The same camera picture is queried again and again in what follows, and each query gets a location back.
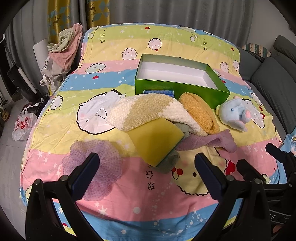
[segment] gray sofa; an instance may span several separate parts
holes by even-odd
[[[275,51],[266,59],[241,48],[239,73],[273,115],[273,123],[284,140],[296,126],[296,46],[279,35]]]

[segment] yellow patterned curtain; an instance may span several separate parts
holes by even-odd
[[[59,32],[71,28],[70,0],[48,0],[49,42],[59,42]]]
[[[110,24],[110,0],[86,0],[87,27]]]

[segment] bolt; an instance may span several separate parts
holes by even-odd
[[[256,184],[262,184],[262,182],[261,182],[261,180],[260,180],[259,178],[255,178],[255,179],[254,179],[254,182],[255,182]]]
[[[67,176],[67,175],[62,175],[62,176],[60,177],[60,180],[61,180],[62,182],[66,181],[67,179],[68,179],[68,176]]]
[[[227,175],[227,176],[226,176],[226,179],[227,179],[228,181],[230,181],[230,182],[234,181],[234,177],[231,176],[231,175]]]
[[[36,179],[36,180],[34,181],[34,184],[35,184],[35,185],[38,185],[40,182],[41,182],[41,179]]]

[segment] mesh bath sponge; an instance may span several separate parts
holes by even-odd
[[[87,188],[83,198],[87,201],[99,201],[107,196],[122,175],[122,158],[109,141],[75,141],[70,147],[70,155],[62,159],[64,174],[70,175],[76,166],[81,165],[93,152],[100,157],[100,167]]]

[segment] floor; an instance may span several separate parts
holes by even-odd
[[[12,131],[17,116],[27,102],[14,103],[0,138],[0,205],[15,229],[25,238],[26,206],[20,199],[20,166],[26,141],[14,141]]]

